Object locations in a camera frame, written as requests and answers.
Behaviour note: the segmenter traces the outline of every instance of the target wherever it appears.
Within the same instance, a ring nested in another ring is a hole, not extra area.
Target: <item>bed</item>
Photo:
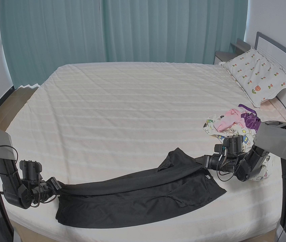
[[[258,33],[256,44],[276,60],[277,43]],[[280,64],[286,68],[286,60]],[[262,121],[286,121],[279,99],[285,103],[286,91],[255,109]],[[239,103],[253,108],[219,65],[65,65],[38,88],[7,132],[20,159],[42,164],[44,179],[87,183],[157,167],[177,147],[191,157],[212,154],[218,140],[203,131],[205,120]],[[260,182],[223,183],[211,172],[227,190],[223,196],[185,215],[134,227],[63,226],[55,219],[58,200],[28,210],[4,203],[11,220],[61,242],[241,241],[273,230],[280,217],[281,164],[274,155],[272,160],[273,174]]]

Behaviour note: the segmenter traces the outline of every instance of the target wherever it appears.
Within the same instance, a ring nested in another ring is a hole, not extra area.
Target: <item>tile floor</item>
[[[8,99],[0,106],[0,130],[6,131],[16,114],[32,96],[37,88],[19,88],[14,91]],[[56,242],[50,238],[44,237],[34,231],[29,230],[12,221],[16,227],[23,242]],[[261,236],[243,240],[241,242],[272,242],[274,240],[275,230],[272,230]]]

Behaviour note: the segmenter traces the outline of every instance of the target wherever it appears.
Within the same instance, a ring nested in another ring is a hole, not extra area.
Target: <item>curtain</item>
[[[154,61],[212,64],[244,39],[248,0],[0,0],[15,87],[59,66]]]

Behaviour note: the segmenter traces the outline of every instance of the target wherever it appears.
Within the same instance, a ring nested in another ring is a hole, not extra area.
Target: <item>black fabric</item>
[[[201,208],[226,192],[179,148],[169,152],[158,168],[102,182],[60,185],[56,219],[77,228],[161,221]]]

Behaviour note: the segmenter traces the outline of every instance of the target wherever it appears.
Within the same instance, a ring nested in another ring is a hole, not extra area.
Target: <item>striped bed sheet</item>
[[[20,159],[42,164],[44,180],[87,183],[157,167],[177,147],[192,157],[212,154],[218,140],[203,131],[205,120],[239,103],[253,108],[219,65],[64,65],[37,89],[7,132]],[[285,121],[274,103],[255,109],[263,121]],[[241,241],[274,229],[280,217],[281,165],[276,156],[272,160],[274,173],[259,182],[221,182],[211,172],[226,194],[185,215],[135,227],[63,226],[55,219],[58,200],[27,210],[5,206],[13,221],[61,242]]]

